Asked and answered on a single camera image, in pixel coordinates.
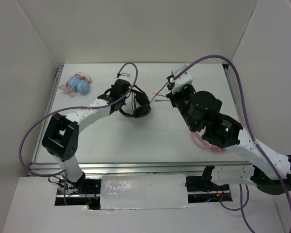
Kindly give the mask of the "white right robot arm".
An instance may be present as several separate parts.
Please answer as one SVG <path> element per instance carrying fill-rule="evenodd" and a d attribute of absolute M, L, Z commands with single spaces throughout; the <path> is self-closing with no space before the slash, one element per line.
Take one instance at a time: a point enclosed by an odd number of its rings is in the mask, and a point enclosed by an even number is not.
<path fill-rule="evenodd" d="M 291 191 L 291 155 L 282 155 L 254 141 L 241 123 L 220 113 L 222 102 L 210 92 L 196 92 L 190 84 L 176 93 L 172 93 L 173 84 L 167 88 L 167 98 L 179 110 L 191 132 L 203 132 L 203 140 L 250 163 L 249 166 L 206 166 L 201 178 L 206 190 L 226 184 L 246 184 L 270 195 L 283 194 L 285 188 Z"/>

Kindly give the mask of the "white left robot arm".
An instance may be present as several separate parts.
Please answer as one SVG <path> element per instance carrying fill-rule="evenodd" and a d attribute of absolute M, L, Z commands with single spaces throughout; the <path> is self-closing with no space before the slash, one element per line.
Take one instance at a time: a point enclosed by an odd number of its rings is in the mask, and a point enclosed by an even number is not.
<path fill-rule="evenodd" d="M 54 114 L 42 140 L 42 146 L 66 171 L 68 188 L 78 194 L 85 190 L 85 173 L 81 170 L 75 156 L 78 148 L 79 134 L 96 121 L 108 117 L 125 104 L 125 97 L 130 83 L 118 79 L 104 94 L 83 110 L 77 110 L 67 115 Z"/>

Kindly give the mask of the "black wired headphones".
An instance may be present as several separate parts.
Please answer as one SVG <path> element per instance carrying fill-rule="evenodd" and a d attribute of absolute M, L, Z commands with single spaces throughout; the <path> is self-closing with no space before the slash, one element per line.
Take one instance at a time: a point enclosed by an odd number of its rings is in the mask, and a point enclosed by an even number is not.
<path fill-rule="evenodd" d="M 151 102 L 156 98 L 157 95 L 160 95 L 160 92 L 167 86 L 168 82 L 164 84 L 164 86 L 154 95 L 152 99 L 149 99 L 147 94 L 139 88 L 137 85 L 130 84 L 128 92 L 120 97 L 119 99 L 114 99 L 110 96 L 111 88 L 106 90 L 104 94 L 98 96 L 98 99 L 103 99 L 109 104 L 119 102 L 111 105 L 110 114 L 115 111 L 119 111 L 122 115 L 126 117 L 132 118 L 141 118 L 147 116 L 151 112 Z M 126 104 L 126 99 L 131 96 L 131 106 L 132 106 L 132 113 L 125 112 L 122 107 Z"/>

